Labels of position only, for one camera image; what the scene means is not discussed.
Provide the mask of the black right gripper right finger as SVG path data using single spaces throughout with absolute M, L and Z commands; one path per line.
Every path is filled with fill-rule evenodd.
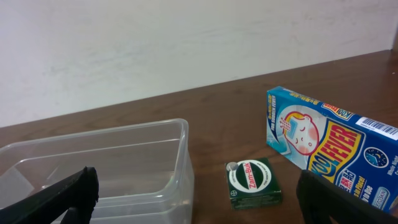
M 300 174 L 296 195 L 305 223 L 394 224 L 394 217 L 342 190 L 313 172 Z

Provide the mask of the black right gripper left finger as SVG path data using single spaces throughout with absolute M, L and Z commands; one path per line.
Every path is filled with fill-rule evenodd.
M 52 223 L 63 215 L 61 224 L 89 224 L 98 200 L 96 169 L 84 167 L 50 187 L 1 209 L 1 223 Z

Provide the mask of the blue Kool Fever box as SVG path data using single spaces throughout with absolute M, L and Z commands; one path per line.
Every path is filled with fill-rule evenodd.
M 387 213 L 397 211 L 397 128 L 278 86 L 267 144 L 297 167 Z

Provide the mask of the clear plastic container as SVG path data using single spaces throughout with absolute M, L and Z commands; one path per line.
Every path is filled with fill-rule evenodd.
M 169 119 L 16 142 L 1 149 L 1 206 L 94 167 L 92 223 L 190 223 L 188 123 Z

